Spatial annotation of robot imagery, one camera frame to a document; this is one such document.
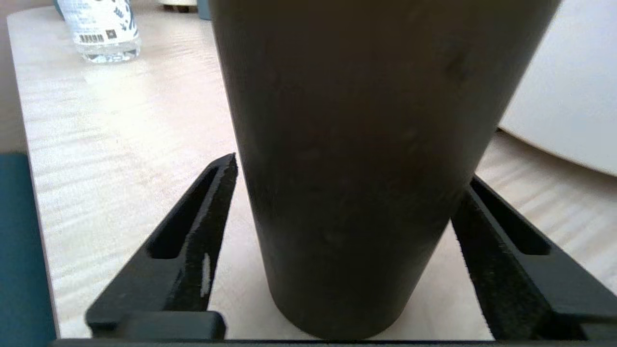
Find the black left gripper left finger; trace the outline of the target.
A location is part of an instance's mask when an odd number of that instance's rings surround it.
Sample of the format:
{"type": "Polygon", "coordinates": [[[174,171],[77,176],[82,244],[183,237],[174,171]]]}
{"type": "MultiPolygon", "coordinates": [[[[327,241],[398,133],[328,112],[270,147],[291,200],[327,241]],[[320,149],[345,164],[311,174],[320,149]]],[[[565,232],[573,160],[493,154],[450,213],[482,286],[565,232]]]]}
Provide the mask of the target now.
{"type": "Polygon", "coordinates": [[[205,167],[87,309],[94,338],[132,313],[207,310],[237,177],[234,153],[205,167]]]}

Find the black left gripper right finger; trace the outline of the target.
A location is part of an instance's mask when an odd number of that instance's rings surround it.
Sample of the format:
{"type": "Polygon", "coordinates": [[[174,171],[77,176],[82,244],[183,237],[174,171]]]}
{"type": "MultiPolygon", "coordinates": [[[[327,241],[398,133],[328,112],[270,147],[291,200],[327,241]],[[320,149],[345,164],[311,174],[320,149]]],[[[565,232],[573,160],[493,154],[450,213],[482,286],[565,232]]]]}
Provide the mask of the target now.
{"type": "Polygon", "coordinates": [[[616,339],[616,295],[478,176],[451,220],[496,340],[616,339]]]}

